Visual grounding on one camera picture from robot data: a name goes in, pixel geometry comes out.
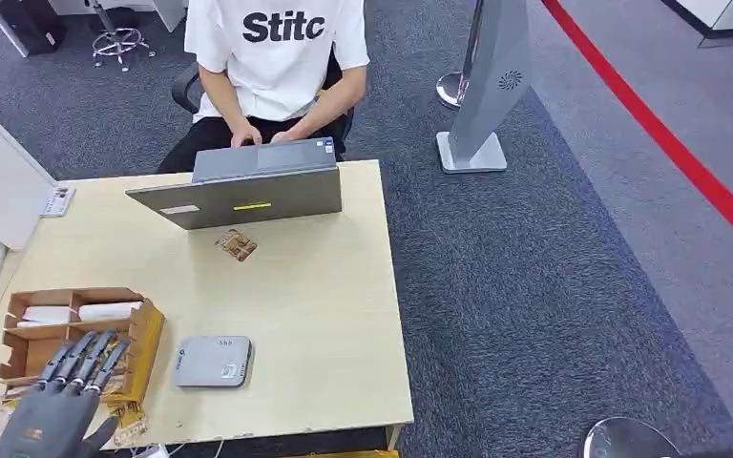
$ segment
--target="red line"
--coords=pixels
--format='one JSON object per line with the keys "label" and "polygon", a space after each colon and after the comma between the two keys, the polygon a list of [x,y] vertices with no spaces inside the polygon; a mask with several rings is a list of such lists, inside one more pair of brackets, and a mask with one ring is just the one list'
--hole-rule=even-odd
{"label": "red line", "polygon": [[681,141],[670,132],[658,116],[628,86],[617,70],[605,59],[583,30],[577,25],[558,0],[541,0],[563,31],[575,43],[595,72],[605,82],[634,119],[670,157],[679,170],[709,200],[721,215],[733,226],[733,194],[715,178],[701,162],[690,153]]}

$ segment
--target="gray laptop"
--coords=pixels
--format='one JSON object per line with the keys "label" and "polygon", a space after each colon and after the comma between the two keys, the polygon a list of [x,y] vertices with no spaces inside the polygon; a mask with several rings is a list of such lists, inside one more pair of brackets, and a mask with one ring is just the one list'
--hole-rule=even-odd
{"label": "gray laptop", "polygon": [[336,165],[332,138],[200,151],[193,183],[233,177],[318,170]]}
{"label": "gray laptop", "polygon": [[204,151],[194,182],[126,194],[184,229],[341,212],[332,151],[329,138]]}
{"label": "gray laptop", "polygon": [[188,337],[178,349],[173,382],[177,386],[241,386],[250,357],[247,337]]}

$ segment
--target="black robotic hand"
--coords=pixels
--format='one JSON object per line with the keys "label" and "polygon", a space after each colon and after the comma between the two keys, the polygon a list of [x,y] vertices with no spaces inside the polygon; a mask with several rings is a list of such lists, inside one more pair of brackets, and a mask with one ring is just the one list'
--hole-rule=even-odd
{"label": "black robotic hand", "polygon": [[[64,343],[57,350],[37,384],[10,416],[0,439],[0,458],[88,458],[111,439],[118,425],[116,417],[109,418],[85,440],[83,436],[94,419],[99,395],[128,346],[127,341],[116,345],[88,383],[103,353],[108,353],[108,341],[114,334],[113,330],[107,331],[96,339],[96,333],[91,332],[76,345]],[[91,350],[82,359],[89,345]]]}
{"label": "black robotic hand", "polygon": [[87,439],[99,396],[61,389],[56,382],[21,398],[0,439],[0,458],[88,458],[114,435],[109,418]]}

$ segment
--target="stanchion base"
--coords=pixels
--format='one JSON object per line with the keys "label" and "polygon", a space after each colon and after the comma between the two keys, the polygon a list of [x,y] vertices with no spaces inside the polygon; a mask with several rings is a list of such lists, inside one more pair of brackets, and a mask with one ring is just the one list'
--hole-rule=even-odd
{"label": "stanchion base", "polygon": [[501,172],[507,169],[507,159],[501,150],[501,143],[495,132],[485,140],[470,160],[454,160],[448,143],[449,132],[437,134],[437,148],[440,150],[443,172],[446,174],[470,174],[477,172]]}
{"label": "stanchion base", "polygon": [[437,81],[437,99],[452,110],[459,110],[459,81],[461,72],[448,73]]}
{"label": "stanchion base", "polygon": [[583,444],[582,458],[676,458],[676,446],[645,423],[611,417],[597,423]]}

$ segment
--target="white desk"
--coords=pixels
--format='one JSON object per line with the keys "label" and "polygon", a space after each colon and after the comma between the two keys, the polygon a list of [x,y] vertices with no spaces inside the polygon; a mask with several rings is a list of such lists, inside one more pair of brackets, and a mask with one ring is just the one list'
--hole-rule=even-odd
{"label": "white desk", "polygon": [[[115,7],[129,7],[137,11],[156,11],[161,22],[167,31],[173,31],[181,19],[186,15],[185,8],[189,0],[100,0],[103,8],[110,9]],[[54,11],[61,16],[71,14],[94,14],[94,10],[85,6],[83,0],[49,0]],[[24,57],[27,56],[26,48],[16,38],[15,32],[7,24],[7,21],[0,13],[0,28],[7,36],[12,45]]]}
{"label": "white desk", "polygon": [[[348,162],[341,177],[341,214],[236,226],[260,245],[243,263],[214,245],[224,228],[186,232],[124,195],[189,175],[73,182],[7,292],[127,286],[164,313],[139,446],[361,427],[387,427],[393,445],[413,414],[380,170]],[[173,386],[174,349],[195,334],[251,338],[243,388]]]}

